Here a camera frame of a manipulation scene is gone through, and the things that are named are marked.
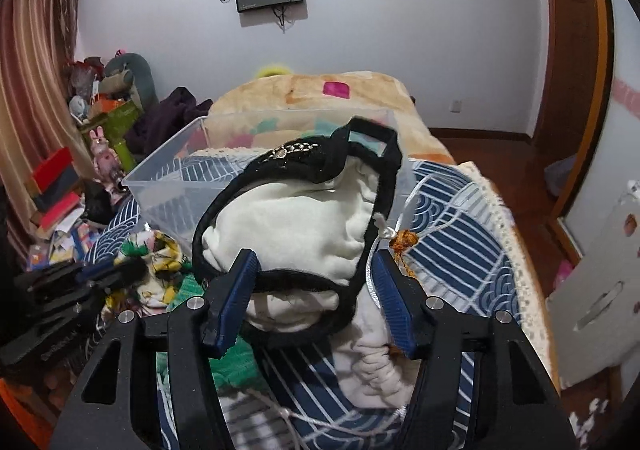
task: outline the transparent plastic bin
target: transparent plastic bin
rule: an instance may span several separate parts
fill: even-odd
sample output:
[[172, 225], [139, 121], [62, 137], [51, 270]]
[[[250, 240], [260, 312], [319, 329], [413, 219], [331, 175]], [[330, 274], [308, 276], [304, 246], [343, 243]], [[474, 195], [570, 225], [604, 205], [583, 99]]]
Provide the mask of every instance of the transparent plastic bin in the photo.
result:
[[[286, 141], [300, 137], [328, 137], [354, 116], [397, 128], [393, 112], [388, 110], [345, 108], [210, 115], [194, 120], [158, 147], [127, 175], [123, 183], [129, 187], [140, 205], [142, 217], [149, 225], [174, 237], [184, 252], [191, 256], [191, 243], [198, 221], [236, 173], [229, 172], [228, 168], [216, 163], [213, 168], [216, 177], [224, 174], [225, 170], [228, 172], [222, 180], [184, 181], [183, 173], [190, 169], [175, 170], [177, 167], [183, 166], [190, 156], [203, 149], [233, 149], [234, 153], [242, 153], [246, 158], [238, 163], [242, 169], [260, 154], [257, 149], [274, 149]], [[378, 154], [384, 148], [384, 143], [357, 133], [352, 133], [350, 139], [364, 143]], [[201, 174], [193, 173], [187, 175], [191, 179], [200, 176]], [[398, 217], [404, 200], [414, 185], [413, 172], [408, 160], [404, 158], [398, 174], [391, 219]]]

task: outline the brown door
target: brown door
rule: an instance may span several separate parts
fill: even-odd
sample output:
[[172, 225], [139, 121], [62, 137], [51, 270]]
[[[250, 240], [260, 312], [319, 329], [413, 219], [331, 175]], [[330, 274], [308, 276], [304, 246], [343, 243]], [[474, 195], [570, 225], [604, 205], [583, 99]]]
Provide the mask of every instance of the brown door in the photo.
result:
[[598, 70], [596, 0], [549, 0], [550, 37], [542, 107], [534, 134], [549, 161], [578, 152]]

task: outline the wooden door frame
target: wooden door frame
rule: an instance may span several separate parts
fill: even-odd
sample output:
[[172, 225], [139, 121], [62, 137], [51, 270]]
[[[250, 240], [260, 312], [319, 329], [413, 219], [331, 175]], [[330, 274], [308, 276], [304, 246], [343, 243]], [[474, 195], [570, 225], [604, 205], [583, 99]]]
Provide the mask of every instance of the wooden door frame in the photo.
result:
[[[566, 184], [556, 201], [556, 205], [551, 211], [547, 221], [549, 229], [558, 240], [571, 263], [575, 266], [580, 262], [580, 251], [572, 240], [569, 232], [564, 227], [564, 216], [567, 214], [575, 197], [580, 190], [580, 186], [591, 165], [593, 154], [595, 153], [600, 132], [609, 106], [609, 95], [611, 81], [613, 77], [614, 58], [614, 36], [613, 36], [613, 11], [611, 0], [596, 0], [596, 11], [598, 15], [598, 60], [596, 65], [595, 83], [593, 96], [580, 147], [576, 154], [574, 166], [569, 174]], [[548, 101], [550, 91], [551, 66], [554, 60], [556, 37], [556, 10], [555, 1], [549, 0], [549, 47], [546, 63], [545, 87], [542, 93], [542, 106], [534, 132], [534, 140], [540, 132], [542, 120], [540, 116], [544, 112], [545, 104]]]

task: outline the wall outlet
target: wall outlet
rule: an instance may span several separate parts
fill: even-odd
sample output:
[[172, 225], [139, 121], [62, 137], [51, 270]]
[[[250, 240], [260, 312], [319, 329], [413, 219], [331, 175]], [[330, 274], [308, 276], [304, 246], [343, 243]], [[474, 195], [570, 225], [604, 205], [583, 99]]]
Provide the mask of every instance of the wall outlet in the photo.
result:
[[460, 113], [460, 111], [462, 111], [462, 100], [453, 100], [449, 106], [449, 111], [452, 113]]

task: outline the rhinestone embellishment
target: rhinestone embellishment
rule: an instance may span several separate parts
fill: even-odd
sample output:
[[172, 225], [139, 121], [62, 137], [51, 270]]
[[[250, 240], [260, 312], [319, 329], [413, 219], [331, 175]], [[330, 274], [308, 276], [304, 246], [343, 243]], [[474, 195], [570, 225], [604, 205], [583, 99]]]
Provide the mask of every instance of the rhinestone embellishment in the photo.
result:
[[283, 159], [287, 154], [291, 153], [308, 153], [318, 147], [317, 143], [293, 143], [292, 145], [281, 145], [276, 147], [270, 153], [267, 159]]

